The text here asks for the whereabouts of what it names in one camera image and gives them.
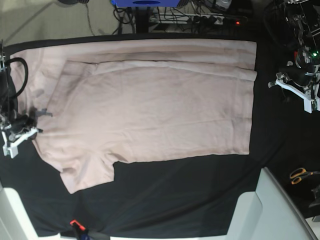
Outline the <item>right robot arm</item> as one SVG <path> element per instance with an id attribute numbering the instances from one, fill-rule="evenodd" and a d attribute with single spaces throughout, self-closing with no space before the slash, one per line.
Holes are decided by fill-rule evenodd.
<path id="1" fill-rule="evenodd" d="M 21 63 L 24 68 L 24 80 L 21 88 L 16 91 L 10 77 L 10 65 Z M 18 146 L 27 140 L 34 140 L 37 134 L 43 132 L 37 127 L 40 116 L 53 115 L 47 109 L 38 111 L 31 110 L 30 113 L 18 113 L 18 96 L 25 90 L 29 79 L 29 68 L 27 62 L 21 57 L 9 59 L 4 51 L 4 44 L 0 42 L 0 134 L 3 138 L 3 154 L 15 158 L 19 154 Z"/>

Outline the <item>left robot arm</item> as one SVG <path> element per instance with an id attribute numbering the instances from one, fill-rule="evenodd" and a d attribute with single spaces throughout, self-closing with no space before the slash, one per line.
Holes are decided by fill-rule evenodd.
<path id="1" fill-rule="evenodd" d="M 263 24 L 289 60 L 268 87 L 279 86 L 303 100 L 304 111 L 320 110 L 320 2 L 273 0 L 264 9 Z"/>

